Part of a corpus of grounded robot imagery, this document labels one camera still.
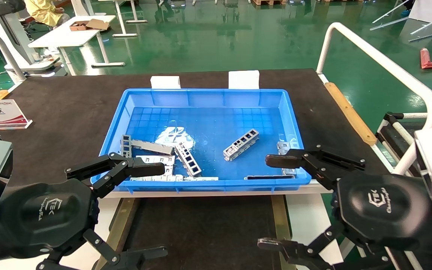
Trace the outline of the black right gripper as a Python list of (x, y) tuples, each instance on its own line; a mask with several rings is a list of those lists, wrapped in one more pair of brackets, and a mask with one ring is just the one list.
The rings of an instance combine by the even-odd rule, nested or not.
[[(341, 218), (367, 244), (395, 249), (416, 249), (422, 245), (420, 232), (432, 210), (432, 200), (421, 180), (392, 173), (363, 173), (365, 159), (341, 156), (336, 150), (322, 146), (291, 148), (284, 155), (267, 155), (265, 163), (272, 168), (302, 168), (326, 190), (337, 190)], [(342, 178), (335, 174), (334, 168), (354, 172)], [(320, 253), (332, 241), (348, 232), (347, 225), (329, 226), (309, 245), (259, 238), (257, 246), (278, 251), (287, 263), (309, 270), (384, 270), (388, 267), (390, 260), (382, 253), (336, 264), (321, 257)]]

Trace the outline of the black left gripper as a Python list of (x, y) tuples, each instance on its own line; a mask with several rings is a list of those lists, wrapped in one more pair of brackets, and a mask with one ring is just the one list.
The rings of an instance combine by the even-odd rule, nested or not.
[[(93, 230), (98, 222), (97, 197), (104, 198), (128, 178), (161, 176), (165, 171), (161, 162), (145, 163), (112, 152), (65, 169), (68, 180), (63, 183), (9, 187), (0, 199), (3, 250), (18, 259), (52, 252), (37, 270), (73, 270), (59, 262), (87, 241), (106, 260), (102, 270), (140, 270), (146, 260), (165, 257), (166, 247), (116, 253)], [(106, 174), (92, 184), (92, 190), (80, 182), (101, 173)]]

